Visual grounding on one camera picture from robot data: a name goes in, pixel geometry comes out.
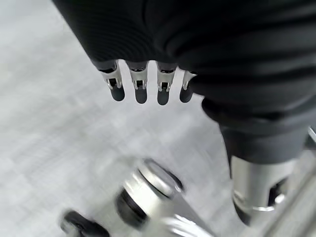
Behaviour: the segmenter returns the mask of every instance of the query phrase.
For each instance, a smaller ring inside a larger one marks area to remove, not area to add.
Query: concrete floor
[[[273,218],[252,230],[239,221],[216,123],[200,97],[188,104],[178,99],[183,72],[162,107],[151,62],[149,99],[139,105],[122,61],[126,98],[118,103],[51,2],[2,0],[0,32],[0,236],[62,237],[58,221],[67,208],[92,216],[114,236],[137,236],[115,221],[111,198],[144,157],[183,180],[187,201],[218,236],[301,236],[302,230],[277,232]],[[314,167],[313,151],[304,151],[297,190]],[[314,209],[305,208],[299,210],[310,219]]]

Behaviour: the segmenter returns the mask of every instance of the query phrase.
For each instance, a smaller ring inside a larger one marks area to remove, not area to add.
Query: black fingertip
[[[169,100],[169,91],[167,92],[166,89],[162,89],[162,91],[158,91],[157,94],[157,101],[160,105],[166,105]]]
[[[147,101],[147,89],[139,87],[135,90],[135,98],[139,104],[144,104]]]
[[[192,95],[193,95],[193,91],[191,90],[190,87],[188,87],[186,90],[183,89],[182,87],[180,91],[180,101],[182,103],[188,103],[191,100]]]
[[[122,101],[125,98],[123,85],[121,86],[121,88],[118,88],[117,85],[113,86],[113,89],[111,89],[111,94],[114,100]]]

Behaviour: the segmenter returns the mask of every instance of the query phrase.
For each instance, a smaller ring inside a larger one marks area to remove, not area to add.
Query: robotic hand
[[[284,200],[316,118],[315,1],[54,3],[115,100],[124,98],[117,59],[127,61],[139,103],[147,98],[148,60],[159,62],[161,105],[175,66],[187,71],[180,98],[203,95],[204,111],[218,122],[244,223]]]

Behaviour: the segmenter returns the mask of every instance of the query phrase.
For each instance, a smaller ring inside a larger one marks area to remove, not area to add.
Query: black rubber cap
[[[183,103],[188,103],[193,95],[193,91],[188,87],[186,90],[183,89],[183,87],[181,88],[180,91],[180,101]]]
[[[169,100],[169,92],[167,92],[165,89],[162,89],[162,91],[158,91],[157,94],[157,101],[160,105],[166,105]]]
[[[125,189],[117,196],[115,205],[120,218],[136,229],[140,229],[148,218]]]
[[[110,237],[109,232],[98,223],[85,219],[75,211],[64,215],[64,221],[74,225],[79,233],[85,237]]]
[[[250,226],[250,220],[251,220],[251,217],[245,213],[244,211],[242,211],[237,205],[236,203],[233,201],[234,203],[234,207],[235,207],[235,210],[236,210],[236,213],[239,217],[239,219],[247,226]]]
[[[139,104],[144,104],[147,101],[147,89],[139,87],[135,90],[135,98]]]
[[[115,99],[116,101],[122,101],[125,98],[123,85],[121,86],[121,88],[118,88],[117,85],[113,86],[111,94],[113,99]]]

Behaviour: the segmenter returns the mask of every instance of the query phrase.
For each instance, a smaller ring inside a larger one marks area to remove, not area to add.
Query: blurred metal part
[[[256,164],[232,157],[233,200],[245,224],[257,222],[284,201],[287,179],[295,163],[293,159],[278,164]]]
[[[264,237],[316,236],[316,167],[301,181],[295,195],[284,206],[284,211],[265,230]]]
[[[183,199],[177,181],[152,159],[144,160],[123,187],[132,201],[148,216],[142,236],[214,236]]]
[[[313,141],[316,142],[316,132],[315,132],[313,126],[310,126],[310,127],[308,128],[308,134],[309,134],[309,136],[313,139]]]

